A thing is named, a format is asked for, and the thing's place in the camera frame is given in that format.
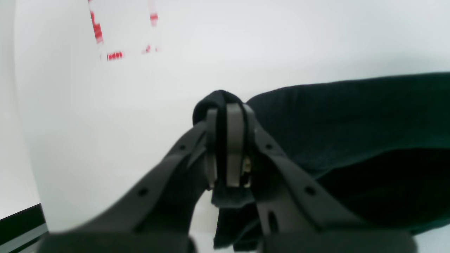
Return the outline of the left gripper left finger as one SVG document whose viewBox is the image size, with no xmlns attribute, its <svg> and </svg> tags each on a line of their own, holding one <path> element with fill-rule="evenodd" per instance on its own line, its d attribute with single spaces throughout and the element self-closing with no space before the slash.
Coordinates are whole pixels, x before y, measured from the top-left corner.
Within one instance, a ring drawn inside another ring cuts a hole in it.
<svg viewBox="0 0 450 253">
<path fill-rule="evenodd" d="M 39 253 L 196 253 L 189 228 L 196 203 L 216 178 L 217 109 L 209 109 L 163 160 L 106 211 L 64 233 Z"/>
</svg>

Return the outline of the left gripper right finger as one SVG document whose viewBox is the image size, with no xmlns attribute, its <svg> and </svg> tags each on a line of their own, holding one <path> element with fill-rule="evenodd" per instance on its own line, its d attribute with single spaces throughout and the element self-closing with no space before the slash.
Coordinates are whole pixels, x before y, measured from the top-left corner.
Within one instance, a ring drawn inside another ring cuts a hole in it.
<svg viewBox="0 0 450 253">
<path fill-rule="evenodd" d="M 227 104 L 226 185 L 252 191 L 259 253 L 416 253 L 409 232 L 361 219 L 292 162 L 248 105 Z"/>
</svg>

